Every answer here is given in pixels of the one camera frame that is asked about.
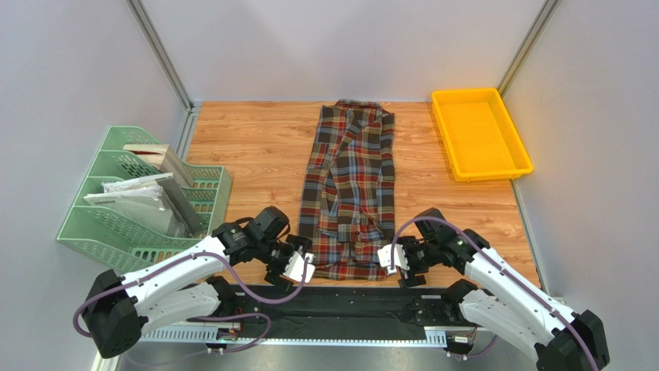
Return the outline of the plaid long sleeve shirt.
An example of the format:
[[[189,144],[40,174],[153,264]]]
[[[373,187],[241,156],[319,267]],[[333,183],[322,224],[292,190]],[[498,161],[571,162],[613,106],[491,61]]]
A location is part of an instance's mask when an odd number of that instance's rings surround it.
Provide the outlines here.
[[[387,277],[377,252],[395,233],[395,115],[379,103],[322,107],[303,181],[299,235],[312,241],[316,276]]]

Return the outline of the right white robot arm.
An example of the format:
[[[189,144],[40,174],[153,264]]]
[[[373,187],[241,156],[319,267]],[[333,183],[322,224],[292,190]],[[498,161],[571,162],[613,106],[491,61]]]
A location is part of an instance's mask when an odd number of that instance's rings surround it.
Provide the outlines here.
[[[397,231],[378,252],[380,265],[399,273],[403,288],[423,284],[435,265],[462,279],[442,296],[453,315],[487,328],[523,352],[539,370],[602,370],[611,362],[603,321],[561,303],[519,274],[481,235],[461,230],[436,208],[411,219],[421,238]]]

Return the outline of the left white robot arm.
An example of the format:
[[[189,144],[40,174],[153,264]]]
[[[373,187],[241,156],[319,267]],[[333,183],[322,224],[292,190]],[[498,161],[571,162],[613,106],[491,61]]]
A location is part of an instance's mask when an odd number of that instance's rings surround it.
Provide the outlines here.
[[[311,239],[292,234],[289,218],[269,206],[256,217],[221,224],[200,242],[150,267],[99,274],[73,314],[73,328],[109,359],[127,352],[144,335],[178,322],[239,324],[254,318],[270,327],[266,314],[238,307],[236,293],[220,273],[228,271],[255,301],[281,305],[312,278],[311,247]],[[263,297],[239,278],[235,265],[252,260],[265,264],[265,280],[285,297]]]

